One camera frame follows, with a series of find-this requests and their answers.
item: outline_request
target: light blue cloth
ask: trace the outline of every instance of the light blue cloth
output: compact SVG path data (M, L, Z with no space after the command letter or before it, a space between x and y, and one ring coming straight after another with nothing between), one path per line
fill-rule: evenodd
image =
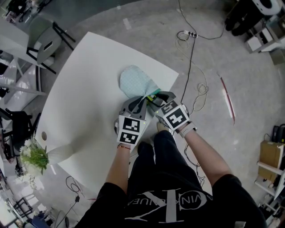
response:
M160 88L139 67L131 65L127 67L120 77L120 89L128 96L149 96L157 94Z

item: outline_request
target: gray chair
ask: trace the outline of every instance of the gray chair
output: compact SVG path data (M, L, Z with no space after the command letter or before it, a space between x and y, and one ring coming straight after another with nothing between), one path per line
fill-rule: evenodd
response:
M61 41L64 41L71 50L74 50L70 43L63 37L63 35L67 36L71 41L75 42L75 40L68 35L65 31L63 31L56 22L49 21L45 18L37 16L29 26L29 41L27 47L27 54L34 60L37 61L39 65L42 65L52 73L56 74L54 70L44 64L44 61L53 56L53 53L58 49L61 45ZM41 47L39 50L34 48L36 42L39 41L41 43ZM30 51L37 52L37 57L32 55Z

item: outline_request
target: person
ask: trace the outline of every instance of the person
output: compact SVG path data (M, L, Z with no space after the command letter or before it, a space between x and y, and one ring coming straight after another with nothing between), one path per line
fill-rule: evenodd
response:
M232 31L234 36L246 33L265 16L273 16L280 12L282 0L239 0L226 19L226 30Z
M129 179L130 146L118 145L97 200L76 228L106 224L267 227L256 203L223 158L194 129L184 130L190 124L184 124L179 131L186 132L184 138L212 186L212 195L203 191L171 133L158 123L159 132L154 137L155 153L152 145L141 142Z

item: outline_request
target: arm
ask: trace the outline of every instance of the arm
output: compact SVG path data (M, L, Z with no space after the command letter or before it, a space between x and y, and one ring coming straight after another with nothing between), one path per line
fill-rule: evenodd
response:
M129 145L120 144L123 147L130 148ZM128 188L128 174L130 149L118 147L112 166L106 178L106 182L119 186L125 193Z
M225 160L194 130L185 135L185 140L193 151L201 168L209 179L211 185L231 170Z

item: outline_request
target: bracelet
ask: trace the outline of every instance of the bracelet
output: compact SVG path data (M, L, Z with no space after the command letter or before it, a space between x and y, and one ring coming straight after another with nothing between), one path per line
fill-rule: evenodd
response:
M120 147L120 148L125 148L125 149L130 150L130 148L128 148L128 147L124 147L124 146L120 146L120 145L118 145L118 146L117 146L117 149L118 149L119 147Z

